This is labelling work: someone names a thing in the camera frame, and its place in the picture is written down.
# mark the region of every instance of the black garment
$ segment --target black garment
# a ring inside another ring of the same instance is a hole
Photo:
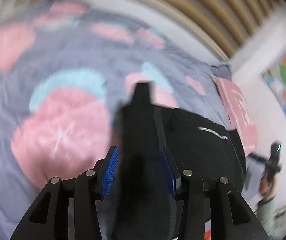
[[[224,176],[237,190],[243,188],[245,155],[237,132],[229,133],[223,126],[182,109],[153,106],[148,84],[139,83],[131,104],[122,109],[121,196],[114,239],[171,239],[179,228],[182,205],[176,202],[173,210],[166,186],[155,108],[161,109],[165,140],[176,162],[203,178]]]

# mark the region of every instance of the person's arm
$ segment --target person's arm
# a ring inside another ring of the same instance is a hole
[[[265,196],[259,203],[258,203],[258,211],[257,217],[262,224],[263,228],[265,229],[267,235],[270,239],[278,239],[276,235],[276,224],[275,224],[275,189],[277,185],[277,176],[274,177],[274,183],[272,186],[271,193],[268,196]],[[264,195],[268,190],[268,182],[265,176],[263,175],[260,183],[259,191],[262,195]]]

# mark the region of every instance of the silver screw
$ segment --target silver screw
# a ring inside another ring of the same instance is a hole
[[[228,179],[225,177],[221,177],[220,178],[220,182],[222,182],[223,184],[227,184],[228,183]]]
[[[57,184],[59,181],[60,181],[60,179],[58,177],[54,177],[51,179],[52,184]]]
[[[86,171],[86,176],[93,176],[95,174],[95,171],[94,170],[88,170]]]
[[[191,176],[191,175],[193,174],[193,172],[190,171],[190,170],[184,170],[184,171],[183,171],[183,174],[184,174],[185,176]]]

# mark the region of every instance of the gray bedsheet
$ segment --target gray bedsheet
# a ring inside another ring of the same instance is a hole
[[[155,104],[230,128],[211,75],[144,22],[48,0],[0,26],[0,239],[53,176],[76,177],[120,145],[117,112],[138,81]]]

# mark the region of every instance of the hand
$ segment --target hand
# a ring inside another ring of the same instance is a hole
[[[264,194],[268,191],[268,182],[265,173],[263,173],[259,187],[259,192],[262,195],[264,201],[267,201],[275,196],[276,187],[277,187],[277,175],[274,176],[274,183],[272,185],[272,190],[270,194],[268,196],[264,196]]]

